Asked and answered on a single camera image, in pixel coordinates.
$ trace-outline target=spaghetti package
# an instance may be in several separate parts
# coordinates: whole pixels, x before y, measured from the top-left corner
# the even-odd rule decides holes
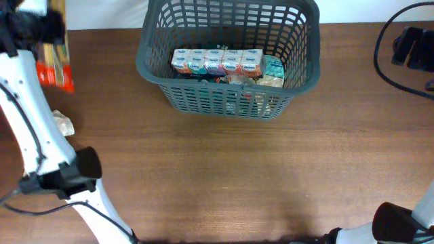
[[[50,0],[50,7],[59,11],[65,19],[65,0]],[[65,44],[40,44],[37,47],[38,60],[36,62],[36,69],[41,85],[57,86],[66,92],[73,93],[75,90],[72,78],[69,50],[68,50],[68,37],[65,34]]]

